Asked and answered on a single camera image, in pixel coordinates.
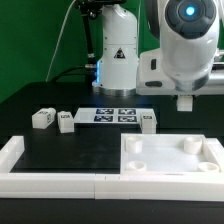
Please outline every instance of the warning label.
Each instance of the warning label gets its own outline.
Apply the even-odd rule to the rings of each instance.
[[[125,59],[124,52],[122,51],[121,48],[119,48],[119,50],[117,51],[117,53],[116,53],[116,55],[114,56],[114,58]]]

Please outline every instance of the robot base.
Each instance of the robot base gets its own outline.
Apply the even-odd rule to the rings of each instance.
[[[109,96],[125,97],[136,95],[136,89],[105,89],[103,87],[96,86],[95,84],[93,84],[93,91]]]

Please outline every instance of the cable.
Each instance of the cable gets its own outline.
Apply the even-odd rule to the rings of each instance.
[[[81,70],[81,69],[85,69],[84,66],[79,66],[79,67],[72,67],[69,69],[66,69],[65,71],[59,73],[57,76],[55,76],[51,82],[56,82],[58,79],[60,79],[63,76],[70,76],[70,75],[85,75],[85,74],[69,74],[69,72],[75,71],[75,70]]]
[[[66,22],[67,22],[68,16],[69,16],[70,11],[71,11],[73,5],[75,4],[75,2],[76,2],[76,0],[72,1],[72,3],[70,4],[70,6],[69,6],[69,8],[68,8],[68,10],[67,10],[67,12],[66,12],[66,15],[65,15],[65,18],[64,18],[62,27],[61,27],[61,31],[60,31],[60,34],[59,34],[59,37],[58,37],[57,45],[56,45],[56,48],[55,48],[53,57],[52,57],[52,59],[51,59],[51,63],[50,63],[49,69],[48,69],[46,82],[48,81],[48,79],[49,79],[49,77],[50,77],[51,69],[52,69],[52,66],[53,66],[55,57],[56,57],[56,55],[57,55],[57,52],[58,52],[58,48],[59,48],[59,45],[60,45],[60,42],[61,42],[61,38],[62,38],[62,35],[63,35],[63,32],[64,32],[64,28],[65,28]]]

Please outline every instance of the white block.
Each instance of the white block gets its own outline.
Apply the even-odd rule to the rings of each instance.
[[[61,133],[74,132],[74,120],[70,112],[58,113],[58,125]]]
[[[0,173],[9,173],[23,152],[23,136],[13,136],[0,150]]]
[[[55,120],[54,108],[43,108],[32,116],[33,128],[46,129]]]
[[[153,112],[143,112],[140,115],[140,127],[143,134],[156,133],[156,118]]]
[[[192,112],[193,97],[192,96],[178,96],[177,111]]]

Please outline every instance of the white cable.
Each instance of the white cable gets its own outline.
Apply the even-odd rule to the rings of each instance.
[[[58,37],[57,45],[56,45],[56,48],[55,48],[53,57],[52,57],[52,59],[51,59],[51,63],[50,63],[49,69],[48,69],[46,82],[48,81],[48,79],[49,79],[49,77],[50,77],[51,69],[52,69],[52,66],[53,66],[55,57],[56,57],[56,55],[57,55],[57,52],[58,52],[58,48],[59,48],[59,45],[60,45],[60,42],[61,42],[61,38],[62,38],[62,35],[63,35],[63,32],[64,32],[64,28],[65,28],[66,22],[67,22],[68,16],[69,16],[70,11],[71,11],[73,5],[75,4],[75,2],[76,2],[76,0],[74,0],[74,1],[71,3],[71,5],[69,6],[69,8],[68,8],[68,10],[67,10],[67,12],[66,12],[66,15],[65,15],[65,18],[64,18],[62,27],[61,27],[61,31],[60,31],[60,34],[59,34],[59,37]]]

